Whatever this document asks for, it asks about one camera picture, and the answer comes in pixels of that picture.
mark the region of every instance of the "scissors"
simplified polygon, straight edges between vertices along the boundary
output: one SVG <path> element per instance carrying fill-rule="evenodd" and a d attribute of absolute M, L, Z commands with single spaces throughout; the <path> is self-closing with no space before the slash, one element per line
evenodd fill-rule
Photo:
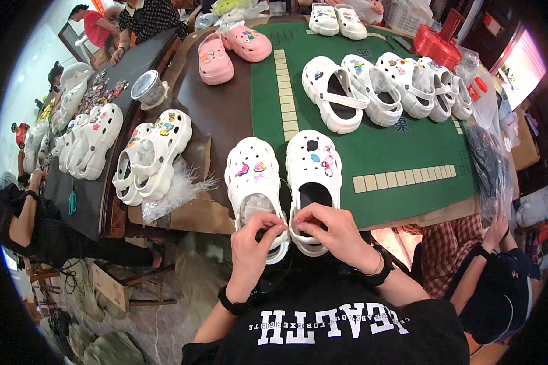
<path fill-rule="evenodd" d="M 69 215 L 73 215 L 77 210 L 77 195 L 73 190 L 73 177 L 71 178 L 71 194 L 69 194 Z"/>

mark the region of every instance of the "plaid shirt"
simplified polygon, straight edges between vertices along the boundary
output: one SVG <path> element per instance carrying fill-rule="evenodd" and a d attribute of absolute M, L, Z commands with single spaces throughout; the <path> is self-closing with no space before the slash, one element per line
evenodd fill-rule
<path fill-rule="evenodd" d="M 428 227 L 407 225 L 403 229 L 423 235 L 420 269 L 424 290 L 432 299 L 445 296 L 467 254 L 483 240 L 479 214 Z"/>

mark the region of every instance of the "polka dot dress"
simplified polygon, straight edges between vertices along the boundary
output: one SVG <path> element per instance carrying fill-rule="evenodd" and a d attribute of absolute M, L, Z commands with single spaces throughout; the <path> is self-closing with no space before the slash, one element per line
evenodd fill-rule
<path fill-rule="evenodd" d="M 181 40 L 189 34 L 189 28 L 179 20 L 169 0 L 145 0 L 144 6 L 136 9 L 133 17 L 124 9 L 120 13 L 118 25 L 120 31 L 128 28 L 136 34 L 136 44 L 170 28 L 176 28 Z"/>

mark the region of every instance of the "red basket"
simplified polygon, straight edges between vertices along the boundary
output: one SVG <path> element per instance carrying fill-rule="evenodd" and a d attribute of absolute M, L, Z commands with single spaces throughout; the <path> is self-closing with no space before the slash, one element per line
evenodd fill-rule
<path fill-rule="evenodd" d="M 414 38 L 416 52 L 423 57 L 430 57 L 439 65 L 450 70 L 453 70 L 462 59 L 455 45 L 455 40 L 444 41 L 437 31 L 424 24 L 420 25 L 416 38 Z"/>

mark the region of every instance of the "hand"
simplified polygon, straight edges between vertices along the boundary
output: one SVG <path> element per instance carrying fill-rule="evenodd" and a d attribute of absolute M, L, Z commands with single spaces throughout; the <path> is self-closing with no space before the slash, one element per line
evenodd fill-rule
<path fill-rule="evenodd" d="M 361 238 L 350 211 L 312 203 L 296 214 L 294 223 L 298 230 L 316 238 L 347 265 L 366 275 L 374 274 L 378 269 L 380 254 Z M 328 231 L 321 228 L 321 223 Z"/>
<path fill-rule="evenodd" d="M 256 242 L 256 233 L 267 229 Z M 231 303 L 245 303 L 266 267 L 266 256 L 274 239 L 288 227 L 272 213 L 255 213 L 241 230 L 231 235 L 231 279 L 226 296 Z"/>
<path fill-rule="evenodd" d="M 332 5 L 332 6 L 336 6 L 336 5 L 339 5 L 339 4 L 343 4 L 343 1 L 342 0 L 324 0 L 327 4 L 329 5 Z"/>
<path fill-rule="evenodd" d="M 124 56 L 124 48 L 118 48 L 114 54 L 111 55 L 110 63 L 112 66 L 115 66 L 120 59 Z"/>
<path fill-rule="evenodd" d="M 39 169 L 35 170 L 30 176 L 29 190 L 37 194 L 43 180 L 47 181 L 47 173 Z"/>
<path fill-rule="evenodd" d="M 379 1 L 368 0 L 372 4 L 372 10 L 375 14 L 383 15 L 383 5 Z"/>
<path fill-rule="evenodd" d="M 505 215 L 494 215 L 491 226 L 487 230 L 487 233 L 485 233 L 485 238 L 483 238 L 483 242 L 481 243 L 482 247 L 491 253 L 493 248 L 503 239 L 508 227 L 509 224 Z"/>

